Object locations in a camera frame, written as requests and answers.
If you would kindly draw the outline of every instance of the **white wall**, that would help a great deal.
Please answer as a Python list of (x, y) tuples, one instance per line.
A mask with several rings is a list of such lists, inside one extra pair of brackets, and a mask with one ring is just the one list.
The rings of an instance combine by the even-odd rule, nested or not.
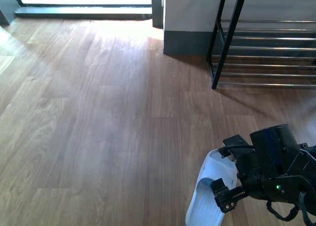
[[(220, 0), (165, 0), (164, 29), (211, 32)], [(236, 0), (226, 0), (222, 19), (230, 19)], [(316, 20), (316, 0), (246, 0), (240, 19)], [(313, 28), (316, 24), (238, 24), (244, 27)]]

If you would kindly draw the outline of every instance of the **gray baseboard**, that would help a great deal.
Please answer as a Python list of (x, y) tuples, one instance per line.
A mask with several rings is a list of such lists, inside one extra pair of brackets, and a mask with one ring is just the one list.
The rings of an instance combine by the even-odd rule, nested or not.
[(212, 32), (164, 31), (164, 54), (206, 54)]
[[(201, 54), (208, 52), (212, 32), (183, 32), (183, 31), (164, 31), (163, 53), (164, 54)], [(235, 32), (236, 36), (248, 37), (296, 37), (296, 38), (314, 38), (316, 33), (241, 33)], [(316, 40), (238, 40), (233, 39), (231, 46), (259, 46), (259, 47), (296, 47), (299, 50), (282, 49), (233, 49), (228, 55), (253, 55), (253, 56), (284, 56), (284, 57), (316, 57)], [(219, 55), (221, 42), (217, 36), (213, 54)]]

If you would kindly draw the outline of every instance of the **rack leg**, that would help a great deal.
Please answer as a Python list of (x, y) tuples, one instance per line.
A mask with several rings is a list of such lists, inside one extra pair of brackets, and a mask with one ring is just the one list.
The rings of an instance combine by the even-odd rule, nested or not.
[(223, 50), (222, 50), (222, 53), (221, 53), (221, 56), (220, 56), (220, 59), (219, 59), (218, 65), (217, 65), (217, 70), (216, 70), (215, 77), (213, 79), (212, 89), (216, 89), (216, 87), (217, 87), (218, 80), (219, 80), (219, 77), (221, 76), (221, 72), (222, 72), (222, 69), (223, 69), (223, 66), (224, 66), (224, 62), (226, 60), (226, 56), (227, 56), (229, 47), (230, 47), (231, 42), (232, 42), (232, 38), (233, 38), (233, 35), (234, 35), (234, 32), (235, 32), (235, 28), (236, 28), (237, 22), (239, 20), (239, 16), (240, 16), (240, 13), (241, 13), (244, 1), (245, 0), (237, 0), (236, 1), (234, 12), (233, 12), (233, 15), (232, 15), (232, 18), (231, 18), (231, 22), (230, 22), (230, 25), (229, 25), (229, 28), (228, 28), (228, 32), (227, 32), (227, 35), (226, 35), (226, 40), (225, 40), (225, 43), (224, 43), (224, 47), (223, 47)]

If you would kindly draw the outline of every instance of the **metal shoe rack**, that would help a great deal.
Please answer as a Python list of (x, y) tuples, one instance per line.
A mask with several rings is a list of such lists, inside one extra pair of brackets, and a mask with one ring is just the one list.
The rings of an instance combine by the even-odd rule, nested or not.
[[(316, 87), (316, 82), (314, 79), (316, 77), (316, 66), (314, 60), (316, 58), (316, 30), (314, 29), (270, 29), (270, 28), (238, 28), (237, 35), (235, 33), (237, 23), (301, 23), (301, 24), (316, 24), (316, 21), (276, 21), (276, 20), (240, 20), (239, 16), (243, 7), (245, 0), (237, 0), (235, 3), (235, 8), (231, 17), (231, 20), (222, 20), (222, 13), (225, 4), (225, 0), (220, 0), (220, 5), (214, 25), (214, 30), (211, 38), (211, 43), (209, 46), (209, 51), (207, 53), (207, 62), (209, 64), (210, 74), (212, 77), (212, 89), (216, 89), (217, 84), (235, 84), (235, 85), (250, 85), (250, 86), (294, 86), (294, 87)], [(227, 29), (222, 27), (221, 22), (229, 22), (229, 27)], [(285, 37), (276, 37), (279, 34), (286, 34)], [(218, 55), (214, 55), (214, 46), (218, 45), (217, 40), (220, 39), (221, 48)], [(236, 40), (237, 45), (232, 45), (232, 40)], [(249, 46), (252, 41), (266, 41), (269, 46)], [(303, 44), (303, 47), (287, 47), (288, 45), (292, 44), (292, 41), (299, 41), (300, 44)], [(233, 51), (233, 55), (228, 55), (229, 51)], [(252, 50), (254, 53), (257, 52), (257, 56), (254, 55), (238, 55), (236, 51), (249, 51)], [(278, 52), (286, 51), (287, 53), (291, 54), (290, 56), (278, 56)], [(215, 57), (218, 57), (218, 62), (213, 63)], [(282, 64), (240, 64), (240, 63), (225, 63), (227, 58), (242, 58), (243, 60), (247, 58), (258, 58), (260, 59), (287, 59), (287, 60), (295, 60), (298, 57), (304, 60), (304, 64), (300, 65), (286, 65)], [(233, 72), (222, 72), (223, 68), (226, 69), (229, 67), (230, 70), (233, 69)], [(261, 69), (260, 72), (252, 72), (248, 73), (244, 70), (247, 67), (255, 67)], [(279, 70), (279, 73), (267, 73), (267, 71), (271, 68), (276, 68)], [(230, 77), (239, 77), (242, 79), (242, 82), (219, 82), (221, 75), (230, 76)], [(259, 77), (260, 80), (268, 80), (267, 82), (245, 82), (247, 77)], [(279, 79), (290, 79), (295, 80), (296, 78), (300, 80), (304, 80), (307, 82), (299, 83), (294, 81), (293, 83), (269, 83), (270, 80), (275, 80), (274, 78)]]

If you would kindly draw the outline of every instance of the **wall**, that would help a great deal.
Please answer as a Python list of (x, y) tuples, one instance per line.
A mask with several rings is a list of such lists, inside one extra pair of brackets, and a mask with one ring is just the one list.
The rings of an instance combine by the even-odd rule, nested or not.
[[(164, 53), (205, 54), (220, 0), (165, 0)], [(226, 0), (230, 19), (236, 0)], [(246, 0), (240, 19), (316, 20), (315, 0)], [(239, 23), (250, 28), (313, 28), (314, 24)]]
[(20, 5), (16, 0), (0, 0), (0, 24), (10, 24), (14, 18), (14, 11)]

